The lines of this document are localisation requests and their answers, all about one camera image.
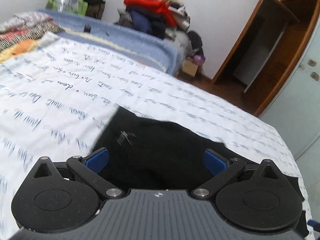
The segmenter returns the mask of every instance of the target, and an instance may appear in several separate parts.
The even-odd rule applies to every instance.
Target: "wooden door frame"
[[[222,63],[221,67],[219,68],[219,70],[217,71],[217,73],[214,75],[214,77],[211,80],[211,84],[214,84],[217,79],[220,77],[220,75],[222,74],[223,70],[225,69],[225,67],[227,66],[229,60],[231,59],[231,57],[233,56],[233,54],[236,52],[236,49],[238,48],[238,46],[240,45],[240,42],[242,41],[242,39],[244,38],[244,36],[246,35],[247,31],[249,30],[253,19],[255,18],[255,16],[257,15],[262,3],[264,0],[259,0],[256,7],[254,8],[248,22],[246,23],[246,25],[244,26],[244,29],[242,30],[242,32],[240,33],[236,43],[233,45],[231,51],[229,52],[228,56],[226,57],[226,59],[224,60],[224,62]],[[299,22],[299,20],[297,19],[297,17],[279,0],[274,0],[277,4],[279,4],[284,10],[285,12],[287,12],[288,16],[290,18],[292,18],[294,21]]]
[[[279,79],[278,83],[274,86],[272,91],[267,95],[265,100],[261,103],[261,105],[258,107],[258,109],[253,113],[254,116],[258,117],[262,114],[264,109],[271,103],[273,98],[277,95],[277,93],[280,91],[284,83],[287,81],[288,77],[290,76],[291,72],[294,70],[295,66],[297,65],[298,61],[300,60],[309,40],[310,37],[314,31],[314,28],[316,26],[316,23],[318,21],[320,15],[320,0],[317,1],[316,7],[313,13],[313,16],[311,18],[311,21],[309,23],[308,29],[306,31],[306,34],[303,37],[303,40],[294,55],[293,59],[290,61],[289,66],[285,70],[285,72],[282,74],[281,78]]]

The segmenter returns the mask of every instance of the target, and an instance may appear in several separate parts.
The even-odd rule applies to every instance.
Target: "white sheet with writing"
[[[0,239],[18,230],[11,201],[38,158],[62,162],[87,155],[118,105],[224,142],[257,163],[272,159],[299,177],[307,199],[292,154],[273,127],[121,54],[61,38],[0,65]],[[303,207],[310,219],[307,201]]]

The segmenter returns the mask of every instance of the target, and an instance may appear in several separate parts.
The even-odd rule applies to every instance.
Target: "blue gripper pad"
[[[108,161],[109,152],[107,149],[104,149],[86,160],[84,165],[98,174],[105,166],[107,166]]]
[[[203,154],[205,167],[214,175],[217,176],[220,172],[228,168],[229,161],[217,154],[211,149],[207,149]]]

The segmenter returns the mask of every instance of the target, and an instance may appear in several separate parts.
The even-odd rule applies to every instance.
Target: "gray ribbed panel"
[[[12,240],[300,240],[294,232],[274,236],[250,235],[225,223],[208,201],[186,191],[132,190],[108,200],[86,225],[59,234],[28,230]]]

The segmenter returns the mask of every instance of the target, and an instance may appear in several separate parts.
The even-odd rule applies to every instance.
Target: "black circular motor housing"
[[[216,196],[220,214],[248,231],[275,233],[295,228],[302,203],[274,163],[263,161],[251,179],[230,184]]]
[[[54,233],[83,225],[99,206],[92,188],[63,179],[48,158],[32,168],[14,196],[11,209],[18,225]]]

